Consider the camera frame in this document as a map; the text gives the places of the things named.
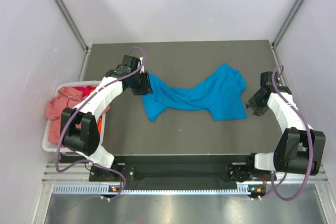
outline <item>laundry basket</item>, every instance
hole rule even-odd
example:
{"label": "laundry basket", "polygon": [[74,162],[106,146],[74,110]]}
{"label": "laundry basket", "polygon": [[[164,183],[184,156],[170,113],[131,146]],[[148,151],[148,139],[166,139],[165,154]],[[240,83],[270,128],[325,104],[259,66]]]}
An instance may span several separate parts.
{"label": "laundry basket", "polygon": [[[56,92],[55,92],[55,96],[58,95],[58,90],[62,87],[86,87],[86,86],[93,86],[93,87],[97,87],[100,84],[101,81],[79,81],[79,82],[70,82],[70,83],[65,83],[60,85]],[[48,135],[49,135],[49,129],[50,129],[50,123],[51,120],[48,120],[47,122],[47,126],[46,126],[46,130],[44,131],[44,136],[43,136],[43,141],[42,141],[42,148],[46,151],[46,152],[56,152],[57,149],[57,144],[51,144],[49,142],[48,139]],[[103,142],[103,138],[104,138],[104,127],[105,127],[105,114],[102,116],[102,122],[101,122],[101,130],[100,130],[100,141],[99,143],[101,144]],[[73,152],[72,150],[68,149],[68,148],[61,148],[60,149],[61,153],[65,153],[65,152]]]}

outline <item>blue fabric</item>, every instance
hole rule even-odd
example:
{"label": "blue fabric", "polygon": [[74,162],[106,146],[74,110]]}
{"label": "blue fabric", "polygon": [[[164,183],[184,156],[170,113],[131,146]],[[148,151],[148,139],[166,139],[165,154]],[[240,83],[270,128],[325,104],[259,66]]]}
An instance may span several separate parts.
{"label": "blue fabric", "polygon": [[240,99],[246,83],[240,72],[226,63],[192,89],[168,87],[153,74],[149,79],[153,94],[143,95],[142,102],[152,122],[167,108],[209,110],[215,121],[246,118]]}

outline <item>wall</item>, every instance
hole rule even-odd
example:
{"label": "wall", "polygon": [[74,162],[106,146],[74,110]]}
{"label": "wall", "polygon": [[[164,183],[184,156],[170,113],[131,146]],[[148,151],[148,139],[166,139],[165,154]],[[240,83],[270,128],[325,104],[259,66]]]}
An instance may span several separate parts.
{"label": "wall", "polygon": [[64,0],[88,44],[273,40],[295,0]]}
{"label": "wall", "polygon": [[53,0],[0,0],[1,223],[28,223],[50,155],[41,147],[55,88],[83,51]]}
{"label": "wall", "polygon": [[336,194],[336,0],[305,0],[278,46],[299,109],[327,136],[324,166]]}

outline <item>purple cable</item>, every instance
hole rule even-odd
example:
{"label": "purple cable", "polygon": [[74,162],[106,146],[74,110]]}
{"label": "purple cable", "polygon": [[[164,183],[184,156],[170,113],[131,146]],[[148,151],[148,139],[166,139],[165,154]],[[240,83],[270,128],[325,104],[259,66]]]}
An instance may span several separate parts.
{"label": "purple cable", "polygon": [[[129,76],[134,75],[135,73],[137,73],[137,72],[139,72],[139,71],[141,70],[141,68],[144,66],[144,63],[145,63],[146,53],[145,53],[145,51],[144,51],[141,47],[132,47],[131,50],[130,50],[130,53],[129,53],[129,54],[131,55],[131,52],[132,52],[133,50],[135,50],[135,49],[140,50],[140,51],[142,52],[142,54],[143,54],[143,59],[142,59],[142,62],[141,62],[141,64],[140,64],[140,66],[139,66],[134,72],[131,72],[131,73],[129,73],[129,74],[127,74],[127,75],[125,75],[125,76],[123,76],[123,77],[117,79],[117,80],[113,80],[113,81],[107,83],[107,84],[104,86],[104,88],[108,87],[109,85],[112,85],[112,84],[116,83],[117,81],[122,81],[122,80],[128,78]],[[62,132],[61,132],[61,136],[60,136],[60,138],[59,138],[58,144],[57,144],[57,149],[56,149],[55,168],[56,168],[56,171],[57,171],[58,173],[65,172],[66,170],[68,170],[69,168],[73,167],[73,166],[76,165],[76,164],[81,164],[81,163],[93,163],[93,161],[91,161],[91,160],[82,159],[82,160],[78,160],[78,161],[76,161],[76,162],[73,162],[72,164],[70,164],[69,166],[65,167],[65,168],[62,169],[62,170],[59,169],[59,166],[58,166],[59,157],[60,157],[60,148],[61,148],[61,145],[62,145],[63,138],[64,138],[64,136],[65,136],[65,132],[66,132],[66,130],[68,129],[70,123],[73,121],[73,119],[75,118],[75,116],[79,113],[79,111],[80,111],[82,108],[84,108],[84,106],[85,106],[86,104],[88,104],[88,102],[90,102],[90,101],[92,100],[92,98],[95,97],[101,90],[103,90],[103,88],[102,88],[102,89],[99,89],[97,92],[94,92],[91,96],[89,96],[89,98],[88,98],[88,99],[87,99],[87,100],[86,100],[86,101],[85,101],[85,102],[84,102],[84,103],[83,103],[83,104],[82,104],[82,105],[81,105],[81,106],[80,106],[80,107],[79,107],[79,108],[72,114],[72,116],[69,118],[68,122],[67,122],[66,125],[64,126],[64,128],[63,128],[63,130],[62,130]],[[95,166],[96,166],[96,167],[99,167],[99,168],[102,168],[102,169],[105,169],[105,170],[108,170],[109,172],[116,173],[116,174],[118,174],[120,177],[122,177],[122,180],[123,180],[122,187],[121,187],[121,189],[118,191],[118,193],[117,193],[113,198],[111,198],[111,199],[116,199],[116,198],[118,198],[118,197],[120,196],[121,192],[124,190],[124,188],[125,188],[125,186],[126,186],[126,178],[125,178],[119,171],[117,171],[117,170],[110,169],[110,168],[106,168],[106,167],[103,167],[103,166],[101,166],[101,165],[99,165],[99,164],[95,164]],[[79,204],[81,204],[83,201],[85,201],[85,200],[87,200],[87,199],[95,198],[95,197],[94,197],[94,196],[89,196],[89,197],[83,199],[82,201],[80,201],[80,202],[76,203],[75,205],[73,205],[73,206],[70,208],[70,210],[68,210],[65,214],[58,216],[58,218],[60,218],[60,217],[62,217],[62,216],[64,216],[64,215],[66,215],[69,211],[71,211],[72,209],[74,209],[75,207],[77,207],[77,206],[78,206]]]}
{"label": "purple cable", "polygon": [[[283,65],[278,65],[273,73],[272,73],[272,84],[273,84],[273,87],[275,89],[275,91],[278,93],[278,95],[285,101],[285,103],[288,103],[287,99],[280,93],[279,89],[277,88],[277,85],[275,83],[275,73],[278,71],[278,69],[281,69],[281,72],[279,74],[279,78],[280,76],[282,75],[283,71],[284,71],[284,66]],[[280,195],[280,193],[278,192],[277,190],[277,187],[280,186],[282,184],[282,182],[284,182],[286,176],[287,176],[287,173],[285,173],[284,177],[282,178],[282,180],[277,184],[275,185],[274,183],[274,178],[275,178],[275,174],[277,172],[273,172],[272,173],[272,177],[271,177],[271,184],[272,184],[272,190],[270,190],[268,193],[266,193],[262,198],[265,198],[267,197],[270,193],[272,193],[273,191],[275,192],[275,194],[282,200],[284,201],[291,201],[293,199],[296,199],[297,197],[299,197],[302,193],[303,193],[303,190],[305,189],[306,185],[307,185],[307,182],[308,182],[308,179],[309,179],[309,175],[310,175],[310,172],[311,172],[311,167],[312,167],[312,163],[313,163],[313,141],[312,141],[312,137],[311,137],[311,133],[310,133],[310,129],[309,129],[309,126],[308,126],[308,123],[306,121],[306,119],[303,117],[303,115],[291,104],[289,104],[289,106],[291,107],[292,110],[294,110],[294,112],[301,118],[305,128],[306,128],[306,131],[307,131],[307,137],[308,137],[308,152],[309,152],[309,156],[308,156],[308,167],[307,167],[307,171],[306,171],[306,174],[305,174],[305,177],[303,179],[303,182],[302,182],[302,185],[300,186],[300,189],[291,197],[289,198],[285,198],[283,197],[282,195]]]}

